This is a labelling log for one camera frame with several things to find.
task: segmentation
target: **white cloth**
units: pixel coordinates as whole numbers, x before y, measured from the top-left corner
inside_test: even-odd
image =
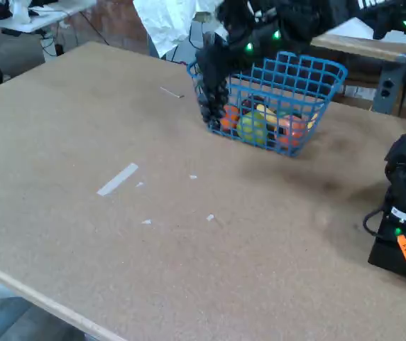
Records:
[[[31,0],[11,0],[9,10],[12,13],[13,21],[19,24],[30,23],[31,18],[28,14],[28,6],[30,4]]]
[[[214,13],[222,0],[133,0],[138,16],[162,57],[189,35],[197,12]]]

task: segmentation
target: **toy fruit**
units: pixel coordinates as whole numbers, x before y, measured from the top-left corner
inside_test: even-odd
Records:
[[[318,118],[318,113],[316,113],[316,114],[314,114],[314,116],[312,116],[312,119],[307,124],[307,129],[310,130],[314,126],[315,122],[317,121],[317,118]]]
[[[299,117],[291,116],[279,119],[279,131],[275,130],[275,137],[279,143],[279,147],[288,148],[298,147],[300,139],[307,133],[307,127],[303,120]]]
[[[225,117],[220,120],[222,130],[230,132],[231,128],[236,128],[239,120],[239,109],[234,105],[224,106]]]
[[[265,107],[262,104],[257,105],[256,110],[260,112],[260,114],[265,116],[266,121],[273,126],[277,126],[278,118],[275,112],[270,110],[268,107]]]
[[[249,95],[245,100],[242,101],[241,103],[241,114],[245,115],[249,112],[252,111],[252,109],[255,109],[258,104],[264,103],[265,99],[262,98],[261,96],[253,96]]]
[[[265,127],[265,119],[259,112],[251,112],[241,116],[236,126],[239,137],[247,142],[256,142],[265,145],[268,140],[268,131]]]

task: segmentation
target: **green led light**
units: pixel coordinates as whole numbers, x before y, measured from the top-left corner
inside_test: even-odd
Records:
[[[252,45],[252,43],[247,44],[245,50],[246,50],[247,52],[252,52],[252,51],[253,51],[253,45]]]
[[[273,39],[275,40],[279,40],[280,39],[280,32],[277,30],[276,32],[274,32],[273,34]]]

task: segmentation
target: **desk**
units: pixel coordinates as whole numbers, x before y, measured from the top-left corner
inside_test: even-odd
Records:
[[[16,23],[11,17],[0,20],[0,28],[8,28],[23,33],[34,33],[40,29],[45,30],[45,36],[40,40],[40,44],[44,50],[45,61],[49,61],[53,59],[53,56],[56,56],[56,50],[55,39],[48,26],[54,23],[58,24],[61,20],[73,14],[93,7],[96,2],[96,0],[59,0],[59,2],[44,5],[44,7],[33,7],[31,9],[36,11],[39,16],[31,17],[30,23]]]
[[[289,159],[210,134],[183,66],[87,44],[0,85],[0,283],[100,340],[403,341],[361,220],[405,132],[331,104]]]
[[[312,45],[383,60],[383,69],[373,99],[372,110],[391,114],[401,87],[400,108],[402,107],[406,96],[406,44],[324,34],[315,38]]]

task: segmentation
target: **green toy fruit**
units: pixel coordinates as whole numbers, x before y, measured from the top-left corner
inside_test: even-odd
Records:
[[[239,137],[250,143],[266,145],[268,130],[265,127],[265,118],[260,112],[249,112],[239,119],[236,126]]]

